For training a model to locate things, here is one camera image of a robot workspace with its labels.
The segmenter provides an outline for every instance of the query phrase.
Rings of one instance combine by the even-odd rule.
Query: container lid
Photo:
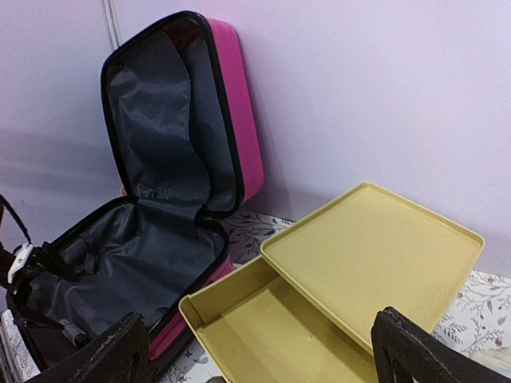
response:
[[[262,255],[367,352],[376,314],[392,306],[431,332],[484,239],[401,196],[360,184],[269,239]]]
[[[129,195],[185,206],[192,216],[199,208],[219,218],[237,211],[243,175],[203,16],[174,14],[127,41],[103,65],[101,95]]]

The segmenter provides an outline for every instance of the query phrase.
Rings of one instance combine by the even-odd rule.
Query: open suitcase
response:
[[[109,368],[156,380],[193,338],[177,303],[232,269],[218,219],[263,182],[231,26],[193,12],[156,22],[106,60],[101,95],[127,196],[52,243],[24,246],[11,268],[8,307],[37,381],[66,381],[62,371],[94,358],[101,381]],[[121,335],[140,341],[120,347]]]

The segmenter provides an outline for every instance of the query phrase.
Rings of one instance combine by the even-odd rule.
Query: pink suitcase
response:
[[[101,95],[127,195],[36,247],[7,300],[39,379],[138,313],[150,346],[137,368],[154,381],[192,340],[180,298],[232,270],[219,220],[263,182],[236,32],[164,18],[106,60]]]

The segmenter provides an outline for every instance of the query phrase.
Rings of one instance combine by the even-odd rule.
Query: yellow plastic container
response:
[[[377,312],[393,306],[432,331],[483,246],[472,231],[361,184],[185,297],[180,311],[233,383],[376,382]]]

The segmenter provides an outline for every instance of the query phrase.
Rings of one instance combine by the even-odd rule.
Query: white wall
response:
[[[182,8],[182,1],[117,3],[124,39]],[[0,192],[40,243],[120,191],[101,109],[110,48],[100,0],[3,2],[0,36]],[[7,222],[6,247],[22,240]]]
[[[266,170],[298,219],[370,180],[480,232],[509,265],[511,2],[195,0],[233,24]]]
[[[182,6],[238,29],[267,175],[252,206],[297,219],[371,180],[483,234],[480,267],[507,262],[510,2],[116,4],[125,40]],[[0,34],[0,190],[52,239],[118,193],[100,4],[5,3]]]

